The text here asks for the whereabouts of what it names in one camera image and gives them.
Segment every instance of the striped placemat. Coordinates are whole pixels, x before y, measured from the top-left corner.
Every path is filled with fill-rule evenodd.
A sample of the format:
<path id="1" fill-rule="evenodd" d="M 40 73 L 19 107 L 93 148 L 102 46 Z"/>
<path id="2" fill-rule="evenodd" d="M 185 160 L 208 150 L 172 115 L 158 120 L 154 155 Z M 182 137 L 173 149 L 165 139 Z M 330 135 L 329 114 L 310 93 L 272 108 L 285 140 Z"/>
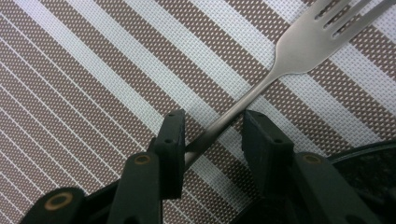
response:
<path id="1" fill-rule="evenodd" d="M 52 189 L 90 194 L 118 179 L 171 110 L 186 110 L 192 141 L 269 71 L 276 41 L 312 2 L 1 1 L 0 222 Z M 395 8 L 250 109 L 296 151 L 396 138 Z M 257 198 L 240 131 L 239 121 L 185 174 L 164 223 L 228 223 Z"/>

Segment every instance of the fork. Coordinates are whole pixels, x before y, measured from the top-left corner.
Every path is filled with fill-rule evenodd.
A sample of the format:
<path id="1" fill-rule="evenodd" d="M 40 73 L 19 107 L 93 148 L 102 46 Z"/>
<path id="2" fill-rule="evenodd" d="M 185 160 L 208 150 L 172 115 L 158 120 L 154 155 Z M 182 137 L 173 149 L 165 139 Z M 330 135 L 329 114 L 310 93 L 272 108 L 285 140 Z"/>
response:
<path id="1" fill-rule="evenodd" d="M 331 7 L 332 0 L 316 1 L 280 37 L 276 43 L 276 59 L 268 75 L 187 145 L 186 170 L 271 83 L 288 74 L 311 71 L 395 4 L 396 0 L 382 1 L 364 16 L 347 26 L 346 24 L 370 0 L 359 1 L 340 16 L 349 2 L 350 0 L 341 0 Z"/>

